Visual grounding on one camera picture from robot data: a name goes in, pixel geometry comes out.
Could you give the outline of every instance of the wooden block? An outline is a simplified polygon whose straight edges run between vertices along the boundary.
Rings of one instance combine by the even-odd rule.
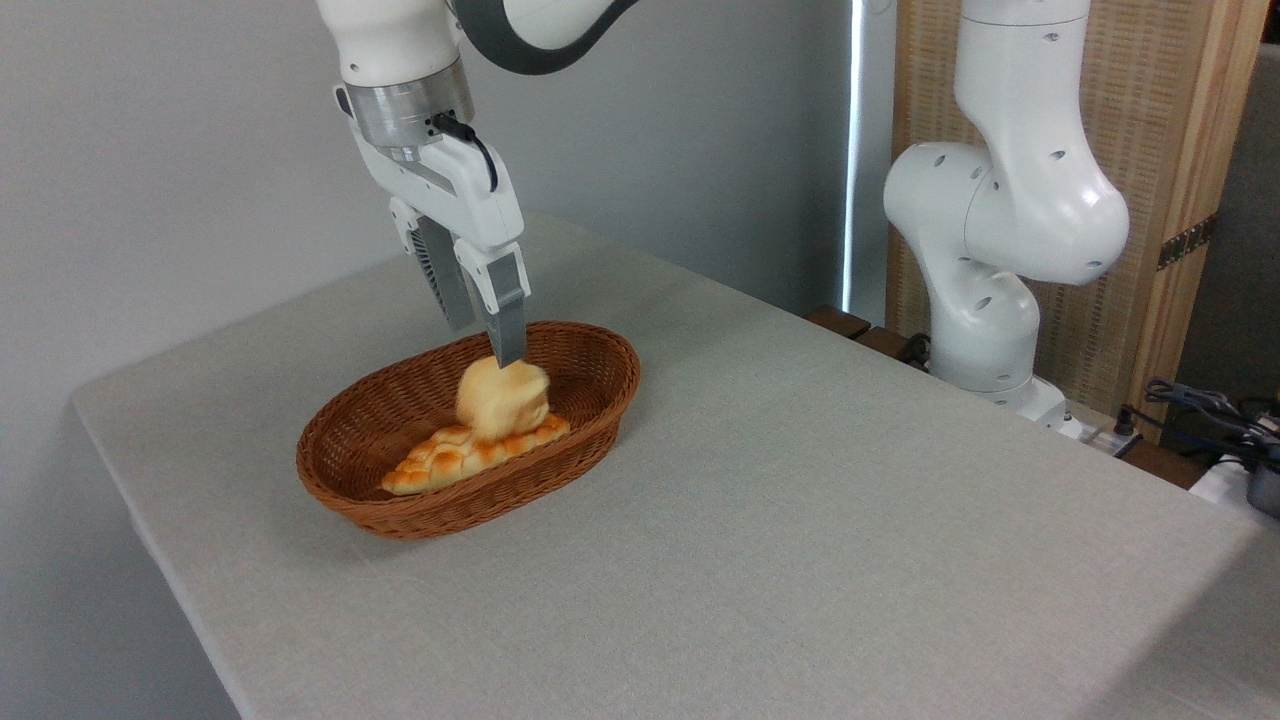
[[[815,325],[822,325],[841,337],[847,337],[849,340],[858,338],[858,336],[865,333],[872,327],[872,324],[867,320],[856,315],[836,310],[831,305],[823,305],[813,313],[809,313],[805,315],[805,320],[809,320]]]
[[[1121,460],[1183,489],[1190,489],[1207,471],[1203,465],[1144,439],[1139,439]]]
[[[906,347],[906,338],[884,328],[872,328],[858,337],[858,343],[870,347],[890,357],[899,357]]]

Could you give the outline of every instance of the wicker basket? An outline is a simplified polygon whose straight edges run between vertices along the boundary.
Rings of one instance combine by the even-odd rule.
[[[370,533],[420,539],[492,520],[579,478],[613,446],[640,384],[621,336],[580,323],[529,325],[526,359],[550,377],[552,411],[567,436],[447,488],[398,497],[379,487],[410,448],[454,424],[462,372],[490,354],[471,336],[383,368],[340,392],[302,430],[298,477],[330,510]]]

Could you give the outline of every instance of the metal hinge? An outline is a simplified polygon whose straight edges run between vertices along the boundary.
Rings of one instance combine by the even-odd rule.
[[[1160,246],[1160,265],[1156,269],[1164,270],[1184,256],[1190,255],[1201,245],[1206,245],[1213,237],[1216,227],[1217,213],[1213,213],[1199,223],[1196,223],[1196,227],[1179,233],[1178,237],[1166,240]]]

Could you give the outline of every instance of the basket rim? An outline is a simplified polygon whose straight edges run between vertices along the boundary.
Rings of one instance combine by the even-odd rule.
[[[428,491],[421,493],[406,495],[389,497],[383,500],[353,500],[344,495],[339,495],[320,480],[319,473],[311,462],[312,450],[315,442],[324,436],[328,425],[334,421],[334,418],[344,409],[346,404],[351,398],[365,389],[367,386],[379,382],[383,377],[397,372],[399,368],[420,361],[425,355],[439,351],[442,347],[448,347],[449,345],[458,342],[474,341],[474,338],[486,337],[484,333],[475,333],[445,343],[439,347],[433,347],[424,352],[411,355],[385,368],[374,370],[358,380],[353,382],[351,386],[344,388],[342,392],[335,395],[329,402],[326,402],[320,411],[311,418],[311,420],[302,429],[302,434],[298,438],[297,454],[294,457],[294,465],[298,475],[302,478],[303,484],[307,491],[320,500],[325,506],[332,510],[342,511],[344,509],[356,507],[388,507],[396,506],[401,511],[412,511],[419,509],[431,509],[443,505],[451,505],[457,501],[463,501],[466,497],[480,493],[488,488],[494,482],[500,482],[512,474],[521,473],[527,468],[536,465],[548,457],[552,452],[571,452],[573,446],[580,446],[589,442],[591,438],[596,437],[599,433],[605,432],[611,427],[616,427],[621,423],[622,415],[630,406],[631,401],[635,398],[636,392],[640,388],[640,375],[643,372],[640,357],[635,348],[623,338],[621,334],[603,328],[600,325],[593,325],[589,323],[579,323],[571,320],[539,320],[530,323],[527,331],[552,331],[552,329],[568,329],[576,333],[598,334],[603,336],[611,345],[613,345],[620,355],[623,356],[632,368],[635,373],[631,375],[630,382],[623,386],[621,392],[618,392],[605,406],[604,411],[589,420],[588,423],[570,428],[568,434],[547,445],[540,445],[534,450],[512,457],[511,460],[488,468],[471,475],[470,478],[463,478],[451,486],[443,487],[435,491]]]

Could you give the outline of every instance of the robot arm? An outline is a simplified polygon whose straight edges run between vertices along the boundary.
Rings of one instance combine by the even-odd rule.
[[[1089,0],[964,0],[955,94],[987,147],[915,145],[884,184],[929,292],[931,372],[1055,429],[1065,402],[1032,374],[1039,309],[1018,275],[1093,282],[1129,234],[1080,120],[1088,12]]]
[[[502,365],[525,354],[530,295],[517,238],[524,217],[502,158],[474,114],[458,42],[495,64],[544,74],[581,58],[636,0],[317,0],[338,45],[339,108],[374,179],[392,193],[449,325],[474,322],[463,272]]]

